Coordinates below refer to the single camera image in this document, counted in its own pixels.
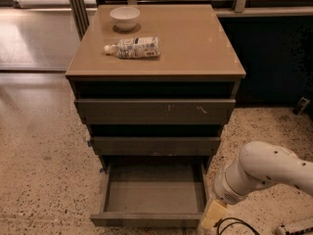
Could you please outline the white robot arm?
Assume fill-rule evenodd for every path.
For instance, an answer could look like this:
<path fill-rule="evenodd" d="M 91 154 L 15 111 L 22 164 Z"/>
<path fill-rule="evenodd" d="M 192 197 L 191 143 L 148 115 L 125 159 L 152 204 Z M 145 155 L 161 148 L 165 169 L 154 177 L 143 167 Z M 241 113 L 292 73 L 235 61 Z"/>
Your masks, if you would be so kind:
<path fill-rule="evenodd" d="M 221 168 L 211 181 L 200 228 L 209 231 L 227 212 L 254 192 L 285 184 L 313 196 L 313 164 L 293 151 L 262 141 L 243 145 L 239 157 Z"/>

